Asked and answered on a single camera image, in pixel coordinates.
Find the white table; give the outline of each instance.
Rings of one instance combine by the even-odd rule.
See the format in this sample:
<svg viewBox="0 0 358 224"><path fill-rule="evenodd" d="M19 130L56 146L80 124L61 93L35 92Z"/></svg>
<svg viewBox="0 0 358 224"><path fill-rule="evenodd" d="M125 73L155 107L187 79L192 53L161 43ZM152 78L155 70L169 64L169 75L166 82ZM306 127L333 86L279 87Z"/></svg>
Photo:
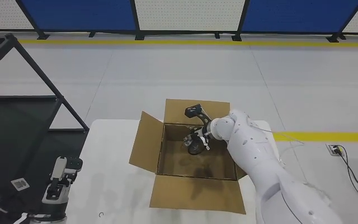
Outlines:
<svg viewBox="0 0 358 224"><path fill-rule="evenodd" d="M270 130L267 122L256 123ZM248 176L239 180L246 215L150 208L155 175L128 163L138 124L138 120L93 122L81 154L82 171L70 190L67 224L256 223L255 187ZM274 137L266 134L278 158Z"/></svg>

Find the open cardboard box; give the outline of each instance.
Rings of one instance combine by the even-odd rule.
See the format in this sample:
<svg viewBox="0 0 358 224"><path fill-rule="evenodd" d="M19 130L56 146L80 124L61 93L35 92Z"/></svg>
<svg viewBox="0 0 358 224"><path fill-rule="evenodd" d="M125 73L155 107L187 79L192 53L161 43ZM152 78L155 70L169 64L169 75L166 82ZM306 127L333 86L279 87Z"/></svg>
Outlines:
<svg viewBox="0 0 358 224"><path fill-rule="evenodd" d="M211 119L229 114L230 103L167 100L164 123L142 112L129 163L156 174L150 207L245 213L238 180L246 174L232 160L224 141L210 140L210 150L193 156L183 145L189 127L186 108L201 104Z"/></svg>

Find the blue partition panel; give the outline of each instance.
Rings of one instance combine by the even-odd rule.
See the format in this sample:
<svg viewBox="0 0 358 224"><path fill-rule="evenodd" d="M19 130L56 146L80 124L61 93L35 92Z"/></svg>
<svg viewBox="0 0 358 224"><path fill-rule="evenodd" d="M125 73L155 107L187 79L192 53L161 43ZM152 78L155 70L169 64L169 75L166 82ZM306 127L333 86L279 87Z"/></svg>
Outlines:
<svg viewBox="0 0 358 224"><path fill-rule="evenodd" d="M337 32L358 0L250 0L243 32Z"/></svg>
<svg viewBox="0 0 358 224"><path fill-rule="evenodd" d="M43 30L135 30L129 0L22 0Z"/></svg>

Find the yellow stripe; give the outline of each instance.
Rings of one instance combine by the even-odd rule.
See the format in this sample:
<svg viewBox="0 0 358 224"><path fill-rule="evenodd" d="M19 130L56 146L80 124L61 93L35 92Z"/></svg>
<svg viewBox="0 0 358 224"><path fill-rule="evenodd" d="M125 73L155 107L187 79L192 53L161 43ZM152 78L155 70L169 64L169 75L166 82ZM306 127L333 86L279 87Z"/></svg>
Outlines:
<svg viewBox="0 0 358 224"><path fill-rule="evenodd" d="M281 134L303 142L358 142L358 133L354 132L276 132L276 141L292 141Z"/></svg>
<svg viewBox="0 0 358 224"><path fill-rule="evenodd" d="M290 42L290 41L215 41L215 40L19 40L21 44L60 45L239 45L357 48L358 43Z"/></svg>

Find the electrical outlet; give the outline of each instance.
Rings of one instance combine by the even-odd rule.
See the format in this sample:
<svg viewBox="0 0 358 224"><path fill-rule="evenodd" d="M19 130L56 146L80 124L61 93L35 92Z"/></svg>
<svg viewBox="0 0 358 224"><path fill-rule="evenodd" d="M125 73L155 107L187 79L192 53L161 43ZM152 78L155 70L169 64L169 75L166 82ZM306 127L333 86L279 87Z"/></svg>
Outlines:
<svg viewBox="0 0 358 224"><path fill-rule="evenodd" d="M338 153L335 153L336 149L339 149L342 152L342 156L345 156L345 152L342 150L342 147L337 144L326 144L326 146L331 156L340 156Z"/></svg>

